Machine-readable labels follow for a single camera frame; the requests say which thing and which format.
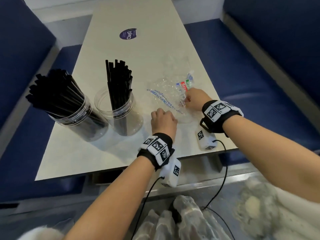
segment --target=white table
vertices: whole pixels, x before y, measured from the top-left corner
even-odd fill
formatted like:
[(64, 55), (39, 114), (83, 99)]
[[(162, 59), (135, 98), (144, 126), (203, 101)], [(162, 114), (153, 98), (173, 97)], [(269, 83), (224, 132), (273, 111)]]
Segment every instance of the white table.
[[(129, 28), (137, 28), (137, 37), (120, 39), (120, 33)], [(105, 60), (124, 60), (132, 70), (133, 94), (143, 108), (144, 125), (130, 137), (120, 136), (109, 127), (104, 137), (88, 143), (55, 124), (36, 180), (130, 165), (138, 147), (151, 134), (150, 113), (156, 108), (146, 103), (148, 84), (163, 77), (163, 57), (178, 53), (188, 56), (195, 86), (219, 99), (171, 0), (102, 1), (93, 13), (72, 75), (93, 103), (95, 94), (107, 84)], [(176, 157), (207, 153), (196, 141), (198, 123), (178, 124)], [(216, 137), (228, 150), (236, 148), (224, 134)], [(223, 146), (218, 143), (213, 151), (223, 151)]]

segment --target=person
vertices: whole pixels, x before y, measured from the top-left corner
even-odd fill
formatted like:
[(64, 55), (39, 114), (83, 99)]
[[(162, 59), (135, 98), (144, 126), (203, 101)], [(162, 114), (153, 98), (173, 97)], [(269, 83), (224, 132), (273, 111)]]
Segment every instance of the person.
[[(185, 105), (203, 111), (214, 102), (201, 89), (186, 92)], [(151, 113), (152, 134), (167, 144), (175, 140), (177, 120), (161, 108)], [(303, 146), (244, 118), (228, 113), (220, 128), (274, 186), (320, 203), (320, 157)], [(92, 203), (64, 240), (123, 239), (140, 206), (148, 183), (159, 167), (147, 153), (138, 157)]]

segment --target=person's left hand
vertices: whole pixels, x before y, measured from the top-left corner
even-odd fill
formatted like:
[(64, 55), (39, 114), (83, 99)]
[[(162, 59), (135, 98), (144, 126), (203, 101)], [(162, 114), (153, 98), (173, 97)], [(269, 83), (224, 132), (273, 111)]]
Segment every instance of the person's left hand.
[(159, 108), (151, 113), (152, 134), (165, 133), (171, 137), (172, 141), (176, 138), (177, 123), (174, 115), (170, 112), (164, 112)]

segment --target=black cable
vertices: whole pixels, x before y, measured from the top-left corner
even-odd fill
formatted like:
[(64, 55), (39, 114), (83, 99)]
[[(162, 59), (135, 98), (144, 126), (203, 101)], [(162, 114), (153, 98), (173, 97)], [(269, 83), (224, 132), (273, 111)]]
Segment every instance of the black cable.
[(144, 205), (146, 204), (147, 198), (149, 197), (149, 194), (150, 194), (152, 188), (154, 187), (154, 185), (156, 184), (156, 182), (158, 182), (159, 179), (164, 179), (164, 178), (165, 178), (165, 177), (158, 177), (157, 180), (156, 180), (156, 181), (153, 183), (153, 185), (151, 186), (148, 194), (146, 195), (146, 198), (144, 199), (144, 202), (143, 202), (143, 205), (142, 205), (142, 208), (141, 208), (141, 211), (140, 211), (138, 220), (137, 220), (137, 224), (136, 224), (136, 226), (135, 226), (135, 228), (134, 228), (134, 231), (133, 231), (131, 240), (134, 238), (134, 234), (136, 233), (136, 230), (137, 230), (137, 227), (138, 227), (138, 224), (139, 224), (140, 217), (141, 217), (141, 215), (142, 215), (142, 211), (143, 211)]
[(227, 228), (228, 228), (228, 230), (229, 230), (229, 232), (230, 232), (230, 234), (231, 234), (231, 236), (232, 236), (233, 240), (236, 240), (236, 239), (235, 239), (235, 237), (234, 237), (234, 235), (232, 234), (232, 232), (231, 232), (231, 230), (230, 230), (230, 228), (229, 228), (228, 224), (227, 224), (227, 223), (225, 222), (225, 220), (221, 217), (221, 215), (219, 215), (217, 212), (215, 212), (213, 209), (211, 209), (211, 208), (209, 208), (209, 207), (207, 207), (207, 209), (208, 209), (208, 210), (210, 210), (210, 211), (212, 211), (212, 212), (214, 212), (215, 214), (217, 214), (217, 215), (218, 215), (218, 217), (220, 217), (220, 219), (224, 222), (224, 224), (226, 224), (226, 226), (227, 226)]
[[(215, 141), (221, 142), (221, 144), (222, 144), (223, 147), (224, 147), (224, 151), (227, 152), (226, 146), (223, 144), (222, 141), (220, 141), (220, 140), (214, 140), (214, 141), (212, 141), (212, 142), (215, 142)], [(209, 201), (209, 203), (204, 207), (204, 210), (210, 205), (210, 203), (218, 196), (218, 194), (219, 194), (220, 191), (222, 190), (222, 187), (223, 187), (223, 185), (224, 185), (224, 183), (225, 183), (225, 181), (226, 181), (226, 178), (227, 178), (227, 173), (228, 173), (228, 166), (226, 166), (226, 174), (224, 175), (224, 179), (223, 179), (223, 182), (222, 182), (222, 185), (221, 185), (220, 189), (219, 189), (218, 192), (215, 194), (215, 196)]]

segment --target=hand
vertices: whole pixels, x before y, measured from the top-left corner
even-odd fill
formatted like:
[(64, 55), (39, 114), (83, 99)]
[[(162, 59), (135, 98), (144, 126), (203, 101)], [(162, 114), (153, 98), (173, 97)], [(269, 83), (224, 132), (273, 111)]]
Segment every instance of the hand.
[(159, 108), (151, 113), (151, 118), (152, 134), (165, 133), (174, 142), (178, 123), (174, 115), (170, 111), (164, 112), (163, 109)]
[(201, 111), (203, 105), (211, 100), (212, 98), (201, 89), (190, 88), (189, 91), (186, 91), (185, 105), (188, 109)]

